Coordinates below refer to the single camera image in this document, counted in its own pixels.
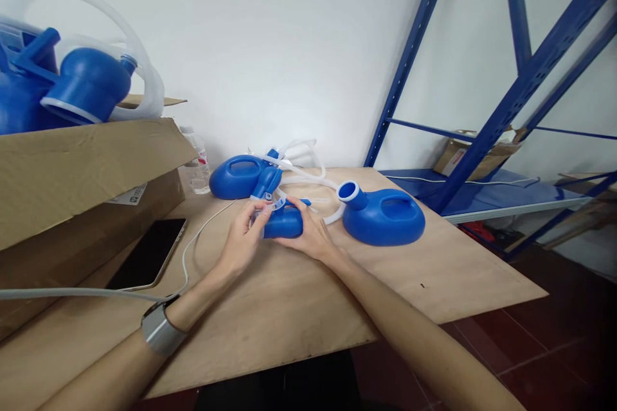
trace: label on box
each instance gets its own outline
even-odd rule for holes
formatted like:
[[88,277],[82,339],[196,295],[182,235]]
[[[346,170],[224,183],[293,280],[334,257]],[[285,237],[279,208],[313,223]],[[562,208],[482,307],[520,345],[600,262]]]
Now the label on box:
[[443,168],[442,175],[445,175],[446,177],[450,176],[450,174],[452,173],[454,168],[458,165],[460,160],[465,155],[465,151],[467,151],[467,150],[459,149],[456,153],[454,153],[454,155],[450,158],[448,163]]
[[136,186],[130,189],[126,193],[122,193],[120,196],[114,197],[106,201],[108,204],[123,204],[125,206],[136,206],[139,204],[139,200],[143,196],[143,192],[146,190],[148,184]]

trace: wrist band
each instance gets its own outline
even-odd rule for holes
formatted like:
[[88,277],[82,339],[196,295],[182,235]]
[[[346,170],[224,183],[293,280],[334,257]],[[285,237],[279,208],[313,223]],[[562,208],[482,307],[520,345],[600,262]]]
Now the wrist band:
[[185,332],[176,329],[165,315],[165,308],[178,297],[151,306],[141,318],[141,331],[146,343],[163,356],[171,356],[187,336]]

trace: cardboard box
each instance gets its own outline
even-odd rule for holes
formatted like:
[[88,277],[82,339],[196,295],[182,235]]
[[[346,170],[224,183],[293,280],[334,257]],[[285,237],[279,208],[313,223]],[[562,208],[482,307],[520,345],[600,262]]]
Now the cardboard box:
[[[0,155],[0,288],[40,288],[80,283],[169,213],[196,153],[156,119],[0,136]],[[137,205],[104,204],[146,182]],[[0,301],[0,339],[52,302]]]
[[[462,133],[469,133],[470,130],[460,130]],[[469,149],[470,143],[465,141],[456,140],[450,138],[448,144],[445,147],[445,151],[437,161],[437,164],[433,170],[437,173],[441,173],[446,177],[454,171],[455,167],[459,164],[465,152]],[[521,143],[498,143],[488,152],[484,159],[480,162],[478,167],[469,175],[468,181],[481,180],[489,173],[495,170],[501,165],[502,162],[507,160],[511,155],[521,147]]]
[[195,158],[172,119],[0,136],[0,250]]
[[[72,287],[81,283],[184,200],[177,170],[147,183],[137,205],[100,204],[0,251],[0,288]],[[56,299],[0,302],[0,340]]]

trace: phone screen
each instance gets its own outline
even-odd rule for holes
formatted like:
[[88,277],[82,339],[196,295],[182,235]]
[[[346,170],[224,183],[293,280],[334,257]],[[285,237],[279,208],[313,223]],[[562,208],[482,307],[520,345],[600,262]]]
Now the phone screen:
[[154,222],[109,281],[107,289],[142,288],[156,283],[185,223],[185,218]]

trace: wooden table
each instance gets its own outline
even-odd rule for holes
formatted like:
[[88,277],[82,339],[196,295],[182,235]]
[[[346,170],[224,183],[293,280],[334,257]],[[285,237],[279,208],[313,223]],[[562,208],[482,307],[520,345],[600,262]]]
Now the wooden table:
[[[369,168],[330,169],[328,178],[356,180],[365,191],[395,188]],[[284,188],[300,197],[335,197],[324,186]],[[192,282],[214,264],[238,201],[216,217],[187,258]],[[204,221],[227,201],[188,195],[171,217],[188,225],[161,282],[167,295],[182,285],[181,254]],[[330,214],[337,206],[316,208]],[[437,323],[545,296],[547,293],[424,207],[426,230],[414,244],[371,247],[342,222],[329,229],[336,244]],[[84,285],[105,284],[131,247]],[[139,327],[147,301],[75,297],[41,313],[0,347],[0,409],[31,410]],[[346,288],[318,262],[271,241],[260,245],[241,280],[204,317],[152,384],[147,397],[260,371],[375,340],[377,333]]]

